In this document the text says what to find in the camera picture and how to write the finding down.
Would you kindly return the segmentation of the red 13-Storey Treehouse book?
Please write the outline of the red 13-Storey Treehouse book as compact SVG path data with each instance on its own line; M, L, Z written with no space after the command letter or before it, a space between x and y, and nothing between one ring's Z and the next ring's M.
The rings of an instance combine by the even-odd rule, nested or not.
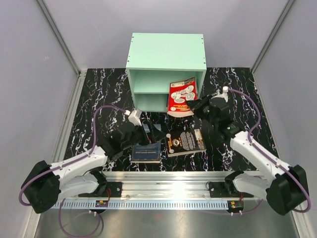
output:
M175 118L192 116L194 113L187 105L187 102L196 99L195 77L170 83L167 114Z

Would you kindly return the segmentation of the black paperback book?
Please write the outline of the black paperback book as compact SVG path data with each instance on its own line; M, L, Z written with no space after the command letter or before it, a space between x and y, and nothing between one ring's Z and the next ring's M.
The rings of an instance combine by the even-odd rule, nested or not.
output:
M165 136L165 144L168 157L206 151L203 135L199 128L185 131L171 131Z

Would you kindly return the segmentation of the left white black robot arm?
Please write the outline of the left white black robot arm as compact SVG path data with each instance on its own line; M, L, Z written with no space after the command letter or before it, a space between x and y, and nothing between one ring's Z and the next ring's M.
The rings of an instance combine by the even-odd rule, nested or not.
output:
M164 138L164 133L151 121L142 123L140 114L139 110L126 111L128 120L104 138L94 139L92 148L84 153L52 164L38 162L21 186L19 202L41 214L69 197L110 196L102 167L119 159L134 145L155 144Z

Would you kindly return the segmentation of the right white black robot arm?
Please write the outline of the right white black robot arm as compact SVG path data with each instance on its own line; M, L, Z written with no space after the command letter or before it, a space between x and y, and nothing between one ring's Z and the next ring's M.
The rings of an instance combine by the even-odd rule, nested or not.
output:
M299 165L290 166L271 154L230 115L228 92L249 98L245 93L224 86L222 94L206 95L186 104L194 115L213 126L216 139L229 143L232 150L251 162L263 175L253 177L243 171L234 171L224 179L224 191L230 197L247 193L265 200L279 215L290 211L307 213L312 202L306 171Z

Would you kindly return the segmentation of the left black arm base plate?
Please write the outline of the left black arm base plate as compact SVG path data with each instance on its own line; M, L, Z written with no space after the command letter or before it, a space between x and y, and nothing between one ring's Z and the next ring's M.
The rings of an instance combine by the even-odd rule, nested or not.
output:
M120 198L122 194L122 182L107 182L99 185L92 193L82 193L79 197L108 197Z

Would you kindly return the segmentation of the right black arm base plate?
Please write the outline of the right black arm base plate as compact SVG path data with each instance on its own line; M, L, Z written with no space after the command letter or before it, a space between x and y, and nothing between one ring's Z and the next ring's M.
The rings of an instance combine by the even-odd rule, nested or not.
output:
M206 188L210 193L210 198L240 198L240 193L230 193L226 189L224 182L208 181L206 183Z

